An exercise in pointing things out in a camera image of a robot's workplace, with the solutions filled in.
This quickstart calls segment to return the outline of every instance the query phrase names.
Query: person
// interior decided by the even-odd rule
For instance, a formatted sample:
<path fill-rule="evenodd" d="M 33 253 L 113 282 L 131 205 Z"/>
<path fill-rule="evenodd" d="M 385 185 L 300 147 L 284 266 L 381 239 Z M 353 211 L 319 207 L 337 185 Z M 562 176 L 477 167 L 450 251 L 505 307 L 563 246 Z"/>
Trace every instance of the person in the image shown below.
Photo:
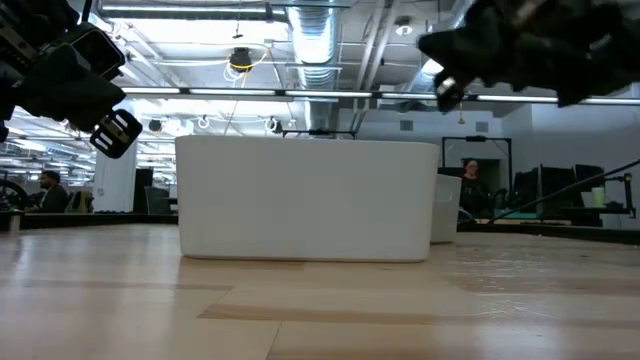
<path fill-rule="evenodd" d="M 55 171 L 43 171 L 40 174 L 40 188 L 46 192 L 40 203 L 27 208 L 27 212 L 63 213 L 69 203 L 67 191 L 60 186 L 60 174 Z"/>
<path fill-rule="evenodd" d="M 462 166 L 464 175 L 462 175 L 460 207 L 473 215 L 480 215 L 487 210 L 491 210 L 489 191 L 478 176 L 478 161 L 464 159 Z"/>

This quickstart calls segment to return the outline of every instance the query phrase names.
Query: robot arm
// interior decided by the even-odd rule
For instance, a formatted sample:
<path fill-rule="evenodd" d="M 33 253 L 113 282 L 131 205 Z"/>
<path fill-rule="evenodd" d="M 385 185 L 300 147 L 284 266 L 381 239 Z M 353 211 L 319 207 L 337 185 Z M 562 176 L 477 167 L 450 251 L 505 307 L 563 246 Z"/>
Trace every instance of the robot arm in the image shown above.
<path fill-rule="evenodd" d="M 434 81 L 443 112 L 475 79 L 552 89 L 560 107 L 640 80 L 640 20 L 615 2 L 478 0 L 464 26 L 423 36 L 418 47 L 444 68 Z"/>
<path fill-rule="evenodd" d="M 142 131 L 131 114 L 112 110 L 125 98 L 110 82 L 125 57 L 105 33 L 78 19 L 66 0 L 0 3 L 0 121 L 10 120 L 15 106 L 68 119 L 118 158 Z M 0 140 L 7 134 L 2 124 Z"/>

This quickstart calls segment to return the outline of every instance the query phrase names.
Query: silver ductwork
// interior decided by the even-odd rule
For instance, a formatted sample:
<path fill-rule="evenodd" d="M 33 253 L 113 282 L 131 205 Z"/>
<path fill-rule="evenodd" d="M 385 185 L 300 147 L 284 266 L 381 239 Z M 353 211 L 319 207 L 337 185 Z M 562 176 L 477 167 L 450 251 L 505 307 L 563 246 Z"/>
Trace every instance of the silver ductwork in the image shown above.
<path fill-rule="evenodd" d="M 293 7 L 288 9 L 291 38 L 296 62 L 303 65 L 331 64 L 335 60 L 338 19 L 335 9 L 324 7 Z M 333 89 L 335 69 L 300 68 L 300 86 L 306 90 Z M 336 130 L 338 104 L 335 102 L 305 103 L 307 130 Z"/>
<path fill-rule="evenodd" d="M 451 16 L 446 20 L 431 26 L 429 28 L 429 33 L 453 30 L 460 27 L 464 22 L 464 16 L 467 13 L 467 10 L 469 10 L 469 7 L 471 7 L 474 2 L 475 0 L 456 1 L 451 10 Z M 433 90 L 433 74 L 426 71 L 426 64 L 428 61 L 429 58 L 426 58 L 423 67 L 415 74 L 413 79 L 402 89 L 402 91 L 423 94 Z M 426 107 L 427 106 L 423 102 L 419 101 L 401 101 L 398 102 L 397 110 L 405 112 L 409 110 L 424 110 Z"/>
<path fill-rule="evenodd" d="M 167 19 L 167 20 L 239 20 L 287 22 L 282 7 L 238 5 L 219 6 L 216 1 L 207 2 L 162 2 L 136 0 L 102 0 L 97 6 L 98 14 L 109 19 Z"/>

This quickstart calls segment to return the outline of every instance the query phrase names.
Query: white container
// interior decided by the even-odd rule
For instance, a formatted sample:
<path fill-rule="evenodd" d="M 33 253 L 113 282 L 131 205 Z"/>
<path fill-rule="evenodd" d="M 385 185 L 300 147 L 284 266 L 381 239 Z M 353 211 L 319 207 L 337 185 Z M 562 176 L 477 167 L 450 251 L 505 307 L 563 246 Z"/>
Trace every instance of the white container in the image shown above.
<path fill-rule="evenodd" d="M 460 188 L 462 179 L 454 176 L 438 175 L 433 202 L 433 225 L 431 243 L 451 242 L 458 229 L 458 209 L 460 209 Z"/>
<path fill-rule="evenodd" d="M 180 244 L 191 257 L 424 260 L 438 146 L 176 139 Z"/>

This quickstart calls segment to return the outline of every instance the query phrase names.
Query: woman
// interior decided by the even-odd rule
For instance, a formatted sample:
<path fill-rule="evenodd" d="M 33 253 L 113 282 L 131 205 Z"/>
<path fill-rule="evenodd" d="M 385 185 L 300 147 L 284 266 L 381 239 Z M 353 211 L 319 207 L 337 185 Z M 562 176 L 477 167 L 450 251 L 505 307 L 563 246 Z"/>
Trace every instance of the woman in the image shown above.
<path fill-rule="evenodd" d="M 462 166 L 464 167 L 464 175 L 462 175 L 460 207 L 473 215 L 491 210 L 489 192 L 478 177 L 478 161 L 465 159 Z"/>

